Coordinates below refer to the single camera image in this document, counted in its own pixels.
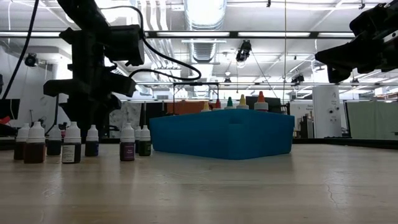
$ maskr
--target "camera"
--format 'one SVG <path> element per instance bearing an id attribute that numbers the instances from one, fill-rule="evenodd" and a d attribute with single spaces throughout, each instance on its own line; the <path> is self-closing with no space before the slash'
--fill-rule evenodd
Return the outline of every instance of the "camera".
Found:
<path id="1" fill-rule="evenodd" d="M 25 65 L 28 67 L 37 67 L 39 64 L 39 60 L 37 59 L 37 55 L 35 53 L 28 53 L 25 59 Z"/>

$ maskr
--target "wooden table surface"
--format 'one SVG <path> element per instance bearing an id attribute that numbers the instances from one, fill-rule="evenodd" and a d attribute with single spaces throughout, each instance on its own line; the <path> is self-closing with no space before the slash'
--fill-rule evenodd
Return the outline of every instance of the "wooden table surface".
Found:
<path id="1" fill-rule="evenodd" d="M 81 164 L 0 151 L 0 223 L 397 223 L 398 151 L 294 145 L 225 161 L 154 153 L 120 162 L 102 145 Z"/>

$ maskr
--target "red cap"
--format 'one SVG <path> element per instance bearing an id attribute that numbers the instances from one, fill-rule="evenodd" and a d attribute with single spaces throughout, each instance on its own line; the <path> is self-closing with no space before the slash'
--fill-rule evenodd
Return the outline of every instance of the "red cap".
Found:
<path id="1" fill-rule="evenodd" d="M 216 101 L 216 108 L 221 108 L 220 99 L 217 99 Z"/>
<path id="2" fill-rule="evenodd" d="M 266 100 L 264 99 L 264 95 L 262 94 L 262 91 L 260 91 L 259 98 L 257 99 L 257 103 L 265 103 Z"/>

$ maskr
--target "blue container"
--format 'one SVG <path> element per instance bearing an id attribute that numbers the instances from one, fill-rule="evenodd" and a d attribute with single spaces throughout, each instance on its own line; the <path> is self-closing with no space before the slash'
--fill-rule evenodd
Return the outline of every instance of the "blue container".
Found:
<path id="1" fill-rule="evenodd" d="M 219 159 L 290 153 L 294 117 L 254 110 L 221 110 L 152 118 L 154 149 Z"/>

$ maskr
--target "mounted camera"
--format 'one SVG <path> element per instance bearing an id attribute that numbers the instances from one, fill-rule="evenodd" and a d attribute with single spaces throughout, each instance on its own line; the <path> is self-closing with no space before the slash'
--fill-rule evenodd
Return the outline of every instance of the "mounted camera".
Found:
<path id="1" fill-rule="evenodd" d="M 39 60 L 35 53 L 28 53 L 25 59 L 25 65 L 28 67 L 37 67 L 39 65 Z"/>
<path id="2" fill-rule="evenodd" d="M 237 63 L 244 66 L 244 62 L 250 56 L 250 51 L 251 51 L 250 40 L 244 40 L 241 47 L 239 48 L 238 53 L 236 54 Z"/>

